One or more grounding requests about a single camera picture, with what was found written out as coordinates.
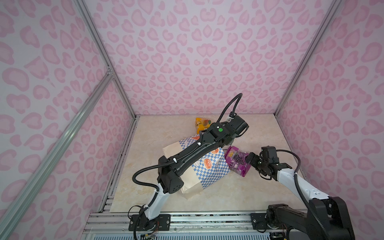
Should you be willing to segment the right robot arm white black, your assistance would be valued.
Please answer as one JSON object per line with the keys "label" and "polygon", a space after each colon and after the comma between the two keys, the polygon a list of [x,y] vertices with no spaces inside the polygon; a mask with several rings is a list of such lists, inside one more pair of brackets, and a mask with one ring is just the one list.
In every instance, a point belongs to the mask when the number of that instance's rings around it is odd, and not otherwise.
{"label": "right robot arm white black", "polygon": [[297,166],[292,168],[280,162],[280,152],[281,149],[273,146],[262,147],[258,155],[250,153],[246,162],[264,180],[274,180],[289,189],[306,206],[307,211],[295,210],[287,204],[269,205],[264,221],[266,229],[287,226],[287,237],[295,229],[311,240],[354,240],[356,237],[346,202],[320,191],[299,176],[302,161],[297,154],[283,151],[296,159]]}

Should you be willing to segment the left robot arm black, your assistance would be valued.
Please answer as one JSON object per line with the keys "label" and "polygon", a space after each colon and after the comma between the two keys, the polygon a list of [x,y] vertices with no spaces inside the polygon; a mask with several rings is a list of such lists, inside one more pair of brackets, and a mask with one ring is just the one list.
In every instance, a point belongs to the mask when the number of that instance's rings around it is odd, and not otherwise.
{"label": "left robot arm black", "polygon": [[[162,156],[158,164],[143,168],[132,177],[132,181],[140,186],[154,188],[152,198],[146,205],[140,208],[136,218],[132,220],[133,231],[151,230],[159,224],[159,217],[163,206],[171,194],[178,192],[184,185],[181,176],[196,161],[208,153],[218,150],[233,143],[235,138],[241,137],[249,128],[249,125],[240,116],[232,117],[230,122],[215,122],[199,133],[199,138],[181,152],[166,158]],[[157,184],[145,183],[137,180],[138,175],[157,170]]]}

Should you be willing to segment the yellow snack bag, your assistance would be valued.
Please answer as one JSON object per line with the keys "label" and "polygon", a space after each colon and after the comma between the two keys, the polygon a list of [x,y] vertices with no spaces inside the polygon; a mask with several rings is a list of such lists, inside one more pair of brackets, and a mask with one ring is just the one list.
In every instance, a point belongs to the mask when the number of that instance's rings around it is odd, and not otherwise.
{"label": "yellow snack bag", "polygon": [[196,118],[195,126],[197,130],[197,134],[199,134],[201,131],[207,130],[211,124],[212,124],[212,121],[210,119]]}

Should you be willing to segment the purple snack bag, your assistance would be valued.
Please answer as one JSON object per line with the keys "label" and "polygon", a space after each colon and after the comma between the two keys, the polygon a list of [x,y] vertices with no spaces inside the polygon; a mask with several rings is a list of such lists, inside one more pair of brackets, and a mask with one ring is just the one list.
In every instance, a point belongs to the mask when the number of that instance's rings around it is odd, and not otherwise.
{"label": "purple snack bag", "polygon": [[230,146],[225,153],[225,160],[229,169],[241,177],[245,177],[251,165],[246,162],[249,153],[241,151],[235,146]]}

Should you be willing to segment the blue checkered paper bag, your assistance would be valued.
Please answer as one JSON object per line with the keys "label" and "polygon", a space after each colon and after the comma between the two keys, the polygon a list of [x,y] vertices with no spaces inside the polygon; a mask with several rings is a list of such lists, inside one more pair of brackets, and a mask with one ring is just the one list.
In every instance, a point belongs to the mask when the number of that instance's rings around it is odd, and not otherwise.
{"label": "blue checkered paper bag", "polygon": [[190,199],[225,177],[229,172],[224,150],[217,148],[204,155],[184,172],[181,176],[184,185],[179,193],[184,198]]}

